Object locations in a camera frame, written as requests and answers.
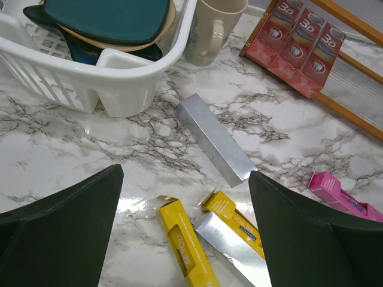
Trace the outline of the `red Muesrgtei toothpaste box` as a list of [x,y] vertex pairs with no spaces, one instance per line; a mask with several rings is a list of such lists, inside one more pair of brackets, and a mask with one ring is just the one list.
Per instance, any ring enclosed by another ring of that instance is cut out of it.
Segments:
[[308,99],[324,87],[344,43],[345,34],[329,22],[324,25],[308,59],[291,86]]

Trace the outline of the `white plastic dish basket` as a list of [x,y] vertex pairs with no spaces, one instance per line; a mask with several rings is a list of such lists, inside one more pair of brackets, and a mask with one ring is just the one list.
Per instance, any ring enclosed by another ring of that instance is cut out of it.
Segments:
[[42,99],[92,113],[102,102],[110,117],[131,117],[147,109],[165,71],[181,57],[196,1],[176,1],[176,19],[159,41],[164,55],[156,62],[106,49],[96,65],[69,59],[58,36],[33,24],[24,7],[37,1],[1,1],[1,61],[13,77]]

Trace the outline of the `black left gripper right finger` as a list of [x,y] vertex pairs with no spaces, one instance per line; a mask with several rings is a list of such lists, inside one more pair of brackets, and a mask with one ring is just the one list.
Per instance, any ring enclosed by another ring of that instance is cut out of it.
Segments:
[[272,286],[382,286],[382,223],[327,207],[259,171],[248,184]]

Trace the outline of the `yellow Curaprox box centre left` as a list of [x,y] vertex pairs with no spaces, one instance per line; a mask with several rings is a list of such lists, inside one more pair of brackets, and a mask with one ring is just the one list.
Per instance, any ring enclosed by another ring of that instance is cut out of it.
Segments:
[[247,245],[265,259],[257,227],[236,208],[236,203],[223,191],[213,190],[202,202],[204,212],[213,212],[225,222]]

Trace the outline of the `beige ceramic mug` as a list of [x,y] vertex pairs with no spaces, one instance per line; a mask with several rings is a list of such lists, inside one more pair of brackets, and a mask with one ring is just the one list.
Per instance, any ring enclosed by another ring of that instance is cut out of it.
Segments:
[[247,6],[247,0],[197,1],[184,58],[195,66],[210,65]]

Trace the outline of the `yellow Curaprox box far left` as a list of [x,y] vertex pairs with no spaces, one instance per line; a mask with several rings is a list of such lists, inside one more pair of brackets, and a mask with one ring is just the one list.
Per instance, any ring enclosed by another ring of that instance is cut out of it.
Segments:
[[165,201],[157,214],[187,285],[219,286],[181,200],[164,195],[157,199]]

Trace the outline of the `yellow curaprox box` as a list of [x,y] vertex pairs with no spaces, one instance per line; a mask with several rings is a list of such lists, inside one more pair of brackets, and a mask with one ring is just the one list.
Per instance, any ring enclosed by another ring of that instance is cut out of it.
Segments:
[[223,191],[213,190],[202,202],[204,212],[213,212],[225,222],[247,245],[265,259],[257,227],[236,208],[236,203]]
[[157,199],[165,201],[157,214],[187,285],[219,286],[181,200],[164,195]]

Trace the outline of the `red 3D toothpaste box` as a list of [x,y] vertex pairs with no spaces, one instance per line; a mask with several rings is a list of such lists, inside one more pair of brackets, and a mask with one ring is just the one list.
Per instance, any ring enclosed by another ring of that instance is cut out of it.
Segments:
[[268,70],[287,83],[292,81],[308,58],[323,23],[324,20],[320,16],[309,8],[304,8],[282,50],[268,66]]

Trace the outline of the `orange wooden shelf rack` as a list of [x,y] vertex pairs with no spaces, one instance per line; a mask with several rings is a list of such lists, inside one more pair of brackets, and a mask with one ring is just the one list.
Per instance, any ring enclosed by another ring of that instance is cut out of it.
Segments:
[[[259,23],[241,50],[241,56],[251,59],[267,70],[268,66],[259,63],[254,58],[248,56],[246,52],[277,2],[272,1],[268,5]],[[382,46],[382,2],[302,2],[303,7],[294,25],[304,8],[309,8],[324,20],[320,33],[326,22],[329,22],[345,34],[344,43],[324,87],[311,99],[335,111],[335,113],[341,115],[374,138],[382,139],[382,75],[376,69],[365,66],[356,57],[350,56],[345,52],[345,40],[353,33],[363,37],[371,44],[376,44],[378,47]]]

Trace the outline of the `black spatula in basket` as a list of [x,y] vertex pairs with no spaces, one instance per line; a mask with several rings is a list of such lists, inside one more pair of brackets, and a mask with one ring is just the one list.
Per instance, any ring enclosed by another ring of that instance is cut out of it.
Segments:
[[[98,61],[102,49],[88,44],[64,31],[51,17],[43,12],[42,5],[32,5],[25,7],[23,9],[23,14],[33,23],[44,28],[45,30],[56,35],[63,36],[73,61],[85,63],[88,65],[95,65]],[[163,57],[162,50],[157,44],[153,44],[142,50],[130,51],[129,54],[133,54],[135,56],[154,62]]]

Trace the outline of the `teal square plate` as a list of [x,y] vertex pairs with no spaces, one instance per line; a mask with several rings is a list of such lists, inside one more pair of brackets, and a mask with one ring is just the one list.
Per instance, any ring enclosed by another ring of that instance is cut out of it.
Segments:
[[168,0],[48,0],[42,8],[59,25],[87,38],[142,45],[160,34],[170,6]]

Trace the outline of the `silver toothpaste box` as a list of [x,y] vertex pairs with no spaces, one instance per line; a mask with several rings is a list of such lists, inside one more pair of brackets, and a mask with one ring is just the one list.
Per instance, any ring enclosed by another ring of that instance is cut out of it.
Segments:
[[214,249],[218,260],[242,286],[271,286],[266,261],[212,212],[204,213],[194,230]]
[[245,182],[257,170],[198,94],[182,100],[176,116],[231,187]]

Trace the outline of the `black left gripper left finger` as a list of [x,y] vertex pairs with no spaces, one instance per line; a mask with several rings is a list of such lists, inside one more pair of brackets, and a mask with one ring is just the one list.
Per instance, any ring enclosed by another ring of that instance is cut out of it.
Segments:
[[120,198],[113,164],[1,214],[1,286],[98,286]]

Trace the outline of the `pink Curaprox box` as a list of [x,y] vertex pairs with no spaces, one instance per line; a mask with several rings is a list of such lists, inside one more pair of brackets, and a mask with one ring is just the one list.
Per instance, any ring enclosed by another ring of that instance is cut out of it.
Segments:
[[382,222],[382,213],[371,204],[358,201],[341,187],[330,172],[314,172],[308,189],[333,209],[371,221]]

